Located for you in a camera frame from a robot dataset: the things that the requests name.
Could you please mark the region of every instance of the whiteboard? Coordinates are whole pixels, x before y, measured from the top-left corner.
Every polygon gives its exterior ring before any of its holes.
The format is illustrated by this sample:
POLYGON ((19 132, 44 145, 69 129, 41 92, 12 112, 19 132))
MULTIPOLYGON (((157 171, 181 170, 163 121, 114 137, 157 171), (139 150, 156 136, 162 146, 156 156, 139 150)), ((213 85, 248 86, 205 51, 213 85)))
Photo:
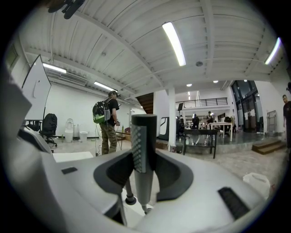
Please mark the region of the whiteboard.
POLYGON ((26 115, 27 120, 42 120, 45 110, 46 99, 50 92, 50 81, 42 65, 39 55, 32 64, 23 84, 24 96, 32 104, 26 115))

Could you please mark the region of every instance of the person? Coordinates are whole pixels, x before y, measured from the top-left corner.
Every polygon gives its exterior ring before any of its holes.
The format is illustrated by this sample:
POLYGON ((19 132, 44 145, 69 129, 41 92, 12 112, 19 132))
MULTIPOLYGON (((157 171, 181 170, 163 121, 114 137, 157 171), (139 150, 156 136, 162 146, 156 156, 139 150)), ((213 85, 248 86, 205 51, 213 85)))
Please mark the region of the person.
POLYGON ((283 127, 286 127, 287 148, 291 148, 291 101, 288 101, 287 96, 283 95, 285 103, 283 107, 283 127))
POLYGON ((116 111, 119 109, 118 102, 116 100, 118 94, 116 91, 110 91, 105 101, 108 103, 111 117, 108 121, 100 123, 101 134, 102 134, 102 155, 113 153, 117 147, 117 136, 114 129, 114 125, 120 126, 117 121, 116 111))
MULTIPOLYGON (((207 123, 207 128, 210 129, 210 126, 209 124, 210 123, 213 123, 213 117, 211 115, 211 111, 208 112, 208 115, 206 117, 206 123, 207 123)), ((204 144, 206 145, 207 144, 207 140, 208 140, 208 135, 206 136, 206 139, 204 141, 204 144)))
POLYGON ((213 123, 213 117, 211 115, 211 111, 208 112, 208 116, 206 117, 207 127, 209 128, 209 123, 213 123))
POLYGON ((192 122, 193 122, 193 126, 192 129, 199 129, 199 117, 194 114, 193 118, 192 118, 192 122))

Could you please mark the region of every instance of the concrete floor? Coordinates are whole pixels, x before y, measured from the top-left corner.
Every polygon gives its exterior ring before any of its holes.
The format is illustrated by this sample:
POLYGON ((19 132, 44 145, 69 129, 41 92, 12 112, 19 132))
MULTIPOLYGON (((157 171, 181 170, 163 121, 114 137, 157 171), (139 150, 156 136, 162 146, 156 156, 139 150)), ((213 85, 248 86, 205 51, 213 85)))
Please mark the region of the concrete floor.
MULTIPOLYGON (((66 143, 61 141, 61 139, 55 139, 58 143, 58 147, 54 149, 54 153, 72 153, 72 152, 86 152, 89 151, 94 156, 95 155, 95 140, 87 139, 86 142, 73 141, 72 143, 66 143)), ((96 140, 97 152, 101 153, 102 139, 96 140)), ((131 149, 130 141, 122 142, 122 149, 131 149)), ((117 144, 117 151, 120 151, 120 146, 117 144)), ((287 167, 287 154, 284 150, 279 150, 267 155, 261 155, 253 151, 238 151, 236 153, 224 153, 217 154, 216 158, 213 159, 211 154, 193 154, 186 153, 186 156, 202 159, 205 161, 216 163, 231 173, 235 174, 239 178, 248 173, 254 172, 267 176, 270 181, 272 188, 270 189, 270 195, 272 195, 275 189, 280 184, 281 178, 284 176, 285 169, 287 167)), ((132 191, 136 195, 135 179, 134 175, 130 176, 130 183, 132 186, 132 191)), ((156 193, 159 192, 159 182, 157 176, 154 175, 154 181, 152 186, 152 195, 150 205, 154 205, 156 202, 156 193)))

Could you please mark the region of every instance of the wooden stairs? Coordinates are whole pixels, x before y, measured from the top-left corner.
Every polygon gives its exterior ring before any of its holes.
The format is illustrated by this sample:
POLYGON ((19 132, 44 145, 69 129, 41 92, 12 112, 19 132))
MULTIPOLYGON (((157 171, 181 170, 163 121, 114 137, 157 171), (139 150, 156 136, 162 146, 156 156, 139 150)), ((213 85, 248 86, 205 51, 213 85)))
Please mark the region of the wooden stairs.
POLYGON ((142 105, 147 114, 153 114, 154 111, 154 93, 137 97, 138 102, 142 105))
POLYGON ((273 141, 254 144, 252 147, 252 150, 261 155, 266 155, 274 151, 277 151, 285 146, 286 146, 286 143, 281 142, 281 140, 273 140, 273 141))

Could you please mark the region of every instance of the black office chair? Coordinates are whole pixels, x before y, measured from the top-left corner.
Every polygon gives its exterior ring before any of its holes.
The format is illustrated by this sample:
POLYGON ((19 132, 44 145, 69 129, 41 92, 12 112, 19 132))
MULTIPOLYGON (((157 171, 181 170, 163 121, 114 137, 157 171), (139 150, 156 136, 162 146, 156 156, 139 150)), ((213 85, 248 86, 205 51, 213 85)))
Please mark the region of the black office chair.
POLYGON ((51 138, 55 135, 56 127, 58 123, 58 118, 55 114, 49 113, 45 116, 42 122, 42 130, 40 131, 41 136, 46 136, 46 143, 52 143, 57 147, 58 145, 51 138))

